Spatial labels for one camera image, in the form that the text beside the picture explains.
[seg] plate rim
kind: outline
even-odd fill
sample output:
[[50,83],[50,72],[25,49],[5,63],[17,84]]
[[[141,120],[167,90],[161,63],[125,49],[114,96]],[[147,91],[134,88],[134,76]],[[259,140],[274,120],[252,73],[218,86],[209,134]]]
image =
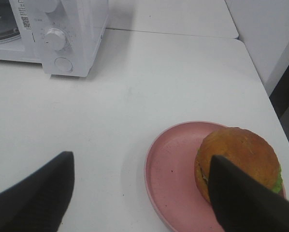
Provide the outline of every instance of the plate rim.
[[148,158],[149,158],[149,154],[150,154],[150,151],[153,147],[153,145],[155,144],[155,142],[157,141],[157,139],[162,136],[164,133],[166,133],[167,131],[171,130],[172,128],[174,127],[178,127],[178,126],[181,126],[181,125],[184,125],[184,124],[189,124],[189,123],[206,123],[206,124],[213,124],[213,125],[217,125],[217,126],[222,126],[222,127],[227,127],[225,125],[222,125],[222,124],[219,124],[219,123],[215,123],[215,122],[209,122],[209,121],[187,121],[187,122],[181,122],[181,123],[178,123],[178,124],[175,124],[173,126],[170,126],[168,127],[167,129],[163,130],[152,142],[152,144],[150,145],[150,148],[148,149],[147,151],[147,154],[146,154],[146,158],[145,158],[145,162],[144,162],[144,182],[145,182],[145,189],[146,189],[146,192],[149,196],[149,200],[155,210],[155,212],[157,213],[158,217],[162,220],[162,222],[169,228],[171,229],[173,232],[180,232],[178,231],[177,229],[175,229],[170,223],[169,221],[164,217],[164,215],[161,213],[161,211],[159,210],[159,208],[157,207],[155,201],[153,200],[153,197],[149,191],[149,186],[148,186],[148,181],[147,181],[147,178],[146,178],[146,174],[147,174],[147,164],[148,164]]

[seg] white microwave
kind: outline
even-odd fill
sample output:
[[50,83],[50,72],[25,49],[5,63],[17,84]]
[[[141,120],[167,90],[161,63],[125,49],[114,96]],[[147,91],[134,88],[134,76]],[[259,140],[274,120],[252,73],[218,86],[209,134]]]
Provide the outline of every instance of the white microwave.
[[0,0],[0,60],[87,76],[107,19],[108,0]]

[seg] table surface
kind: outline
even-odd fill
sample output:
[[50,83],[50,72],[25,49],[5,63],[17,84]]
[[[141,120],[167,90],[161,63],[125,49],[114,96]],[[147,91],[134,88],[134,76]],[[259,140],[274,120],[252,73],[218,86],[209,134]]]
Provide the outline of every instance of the table surface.
[[144,161],[160,132],[194,120],[265,138],[289,199],[289,144],[244,44],[123,30],[106,30],[87,78],[0,61],[0,192],[73,151],[60,232],[167,232],[145,190]]
[[224,0],[109,0],[109,28],[237,38]]

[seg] pink plate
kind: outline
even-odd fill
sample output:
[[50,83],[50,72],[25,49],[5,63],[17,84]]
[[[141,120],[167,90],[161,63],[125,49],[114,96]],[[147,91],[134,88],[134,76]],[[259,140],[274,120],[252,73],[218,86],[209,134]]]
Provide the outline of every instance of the pink plate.
[[194,161],[204,137],[222,125],[186,122],[164,131],[151,145],[144,172],[151,203],[175,232],[223,232],[194,178]]

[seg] microwave knob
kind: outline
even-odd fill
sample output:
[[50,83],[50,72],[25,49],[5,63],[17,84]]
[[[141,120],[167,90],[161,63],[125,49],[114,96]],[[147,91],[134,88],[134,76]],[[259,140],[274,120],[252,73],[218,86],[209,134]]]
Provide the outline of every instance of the microwave knob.
[[51,13],[59,4],[59,0],[36,0],[36,7],[42,12]]
[[66,45],[66,35],[60,29],[52,28],[44,35],[44,44],[50,49],[62,50]]

